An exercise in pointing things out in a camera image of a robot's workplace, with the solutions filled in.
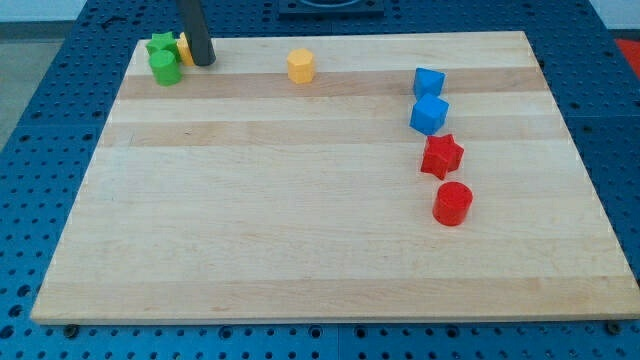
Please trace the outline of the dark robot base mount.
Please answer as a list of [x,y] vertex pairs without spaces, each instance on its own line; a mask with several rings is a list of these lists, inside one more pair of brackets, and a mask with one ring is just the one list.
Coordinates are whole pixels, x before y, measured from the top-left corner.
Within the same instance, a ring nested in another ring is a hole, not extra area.
[[307,16],[382,16],[384,12],[383,0],[279,0],[277,2],[279,19]]

